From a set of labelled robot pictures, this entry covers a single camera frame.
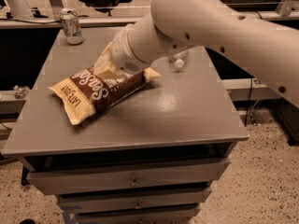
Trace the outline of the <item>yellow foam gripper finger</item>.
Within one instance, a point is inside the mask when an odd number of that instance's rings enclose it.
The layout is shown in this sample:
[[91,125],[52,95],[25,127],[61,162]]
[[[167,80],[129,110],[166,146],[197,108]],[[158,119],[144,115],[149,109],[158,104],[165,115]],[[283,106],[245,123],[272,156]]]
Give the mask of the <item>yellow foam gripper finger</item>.
[[118,70],[110,59],[111,45],[109,43],[103,50],[101,56],[93,65],[93,73],[101,78],[121,78],[124,73]]

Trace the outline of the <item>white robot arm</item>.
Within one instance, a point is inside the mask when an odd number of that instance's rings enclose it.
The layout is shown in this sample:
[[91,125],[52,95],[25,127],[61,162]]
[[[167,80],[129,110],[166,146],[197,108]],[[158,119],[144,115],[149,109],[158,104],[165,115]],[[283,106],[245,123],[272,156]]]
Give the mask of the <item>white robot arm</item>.
[[299,31],[243,15],[220,0],[151,0],[104,51],[115,73],[137,74],[165,56],[203,46],[299,106]]

